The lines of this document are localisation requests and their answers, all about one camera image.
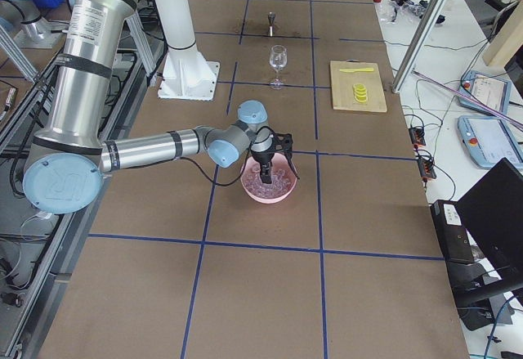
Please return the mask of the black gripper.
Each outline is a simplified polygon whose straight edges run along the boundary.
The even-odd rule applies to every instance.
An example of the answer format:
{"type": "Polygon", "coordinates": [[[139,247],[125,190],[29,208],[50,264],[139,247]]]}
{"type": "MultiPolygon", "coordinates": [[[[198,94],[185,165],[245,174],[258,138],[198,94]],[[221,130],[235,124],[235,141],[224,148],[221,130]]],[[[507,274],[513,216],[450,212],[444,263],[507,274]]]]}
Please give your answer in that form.
{"type": "Polygon", "coordinates": [[[270,151],[257,152],[252,151],[253,159],[259,164],[260,167],[260,179],[264,184],[272,183],[271,167],[272,159],[275,153],[270,151]]]}

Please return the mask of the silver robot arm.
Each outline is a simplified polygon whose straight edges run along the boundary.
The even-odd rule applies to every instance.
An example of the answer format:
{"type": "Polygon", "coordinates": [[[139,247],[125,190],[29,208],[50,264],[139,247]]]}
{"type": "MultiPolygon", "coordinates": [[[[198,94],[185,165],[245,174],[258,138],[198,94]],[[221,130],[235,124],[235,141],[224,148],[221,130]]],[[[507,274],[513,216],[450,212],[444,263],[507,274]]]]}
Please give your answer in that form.
{"type": "MultiPolygon", "coordinates": [[[[26,199],[42,211],[65,214],[88,206],[105,173],[183,159],[204,152],[227,168],[249,151],[270,181],[276,140],[259,101],[245,101],[226,129],[209,126],[155,136],[99,138],[124,21],[138,0],[74,0],[47,124],[34,134],[22,181],[26,199]]],[[[188,0],[155,0],[168,45],[162,98],[209,101],[219,65],[199,52],[188,0]]]]}

